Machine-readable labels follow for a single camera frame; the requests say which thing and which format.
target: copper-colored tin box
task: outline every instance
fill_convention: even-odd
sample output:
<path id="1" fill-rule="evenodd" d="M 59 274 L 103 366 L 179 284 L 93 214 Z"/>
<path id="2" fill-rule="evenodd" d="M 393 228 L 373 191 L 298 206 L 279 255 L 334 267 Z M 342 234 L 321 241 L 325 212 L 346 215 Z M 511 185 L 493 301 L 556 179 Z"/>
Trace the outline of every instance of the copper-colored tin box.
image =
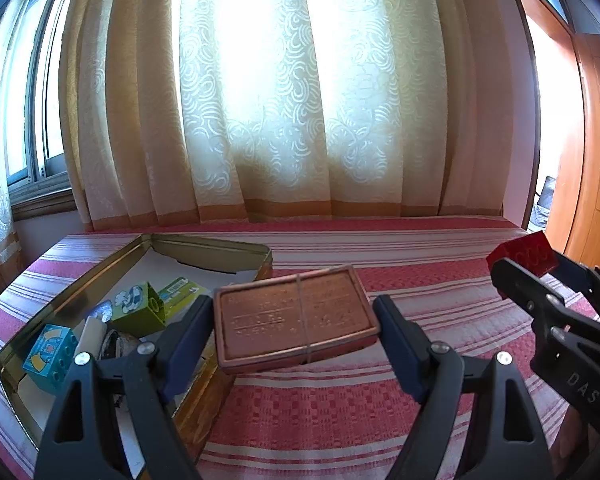
<path id="1" fill-rule="evenodd" d="M 218 364 L 228 373 L 336 357 L 380 332 L 352 266 L 220 288 L 214 315 Z"/>

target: blue toy block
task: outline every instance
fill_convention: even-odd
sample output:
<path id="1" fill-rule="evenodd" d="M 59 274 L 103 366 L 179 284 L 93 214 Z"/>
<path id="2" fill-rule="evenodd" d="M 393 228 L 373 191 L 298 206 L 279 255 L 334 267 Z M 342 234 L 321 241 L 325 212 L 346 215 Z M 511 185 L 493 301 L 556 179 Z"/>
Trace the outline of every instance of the blue toy block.
<path id="1" fill-rule="evenodd" d="M 78 340 L 70 328 L 46 325 L 22 369 L 41 390 L 55 395 L 71 365 L 77 345 Z"/>

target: green toy block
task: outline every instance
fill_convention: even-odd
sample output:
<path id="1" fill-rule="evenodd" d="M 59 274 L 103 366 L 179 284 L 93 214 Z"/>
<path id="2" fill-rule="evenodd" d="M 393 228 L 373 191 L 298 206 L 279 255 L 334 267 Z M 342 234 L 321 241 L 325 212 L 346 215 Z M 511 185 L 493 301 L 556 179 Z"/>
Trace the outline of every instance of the green toy block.
<path id="1" fill-rule="evenodd" d="M 78 340 L 65 326 L 45 325 L 22 369 L 41 390 L 55 395 L 74 357 Z"/>
<path id="2" fill-rule="evenodd" d="M 164 303 L 149 282 L 134 285 L 116 294 L 110 325 L 138 338 L 164 330 Z"/>
<path id="3" fill-rule="evenodd" d="M 166 321 L 179 320 L 178 314 L 188 306 L 191 306 L 195 299 L 206 292 L 206 288 L 187 278 L 177 278 L 158 292 L 160 299 L 164 301 L 164 318 Z"/>

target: white cylindrical object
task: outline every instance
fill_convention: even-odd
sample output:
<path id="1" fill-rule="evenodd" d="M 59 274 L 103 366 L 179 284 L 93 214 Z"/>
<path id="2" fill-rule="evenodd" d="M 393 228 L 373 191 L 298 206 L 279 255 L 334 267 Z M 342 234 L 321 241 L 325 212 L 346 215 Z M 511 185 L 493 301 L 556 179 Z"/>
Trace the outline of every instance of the white cylindrical object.
<path id="1" fill-rule="evenodd" d="M 75 348 L 74 358 L 80 352 L 89 352 L 94 358 L 97 358 L 106 333 L 106 323 L 101 322 L 95 317 L 88 317 L 82 330 L 80 341 L 78 341 L 78 346 Z"/>

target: rubber band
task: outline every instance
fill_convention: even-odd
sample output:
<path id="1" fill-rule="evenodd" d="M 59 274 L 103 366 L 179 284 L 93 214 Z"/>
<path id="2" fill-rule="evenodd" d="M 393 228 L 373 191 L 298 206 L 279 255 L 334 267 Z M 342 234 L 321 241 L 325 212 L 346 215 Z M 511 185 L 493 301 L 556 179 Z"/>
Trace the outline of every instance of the rubber band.
<path id="1" fill-rule="evenodd" d="M 306 341 L 306 364 L 311 362 L 311 349 L 309 348 L 309 328 L 306 320 L 306 312 L 304 311 L 304 304 L 302 303 L 302 287 L 300 285 L 300 275 L 296 274 L 296 283 L 298 284 L 298 301 L 300 302 L 300 321 L 302 322 L 302 331 L 304 332 L 304 340 Z"/>

